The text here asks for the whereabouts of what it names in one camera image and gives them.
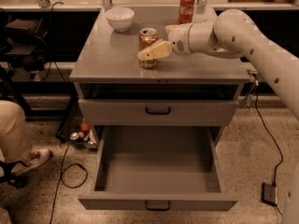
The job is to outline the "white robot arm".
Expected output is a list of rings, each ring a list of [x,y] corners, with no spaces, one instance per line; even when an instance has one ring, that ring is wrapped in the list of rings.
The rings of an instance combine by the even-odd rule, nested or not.
[[[167,25],[166,40],[158,40],[138,52],[141,61],[205,53],[225,59],[246,58],[267,84],[299,119],[299,59],[268,39],[243,11],[212,7],[198,12],[190,23]]]

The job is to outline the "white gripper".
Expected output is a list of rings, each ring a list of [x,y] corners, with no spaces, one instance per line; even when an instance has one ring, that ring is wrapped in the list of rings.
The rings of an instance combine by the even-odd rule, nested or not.
[[[137,58],[140,61],[157,60],[167,57],[171,54],[172,49],[176,54],[187,55],[192,51],[189,46],[189,33],[191,30],[191,23],[184,23],[181,25],[166,25],[164,27],[168,36],[168,41],[158,39],[151,46],[139,50]]]

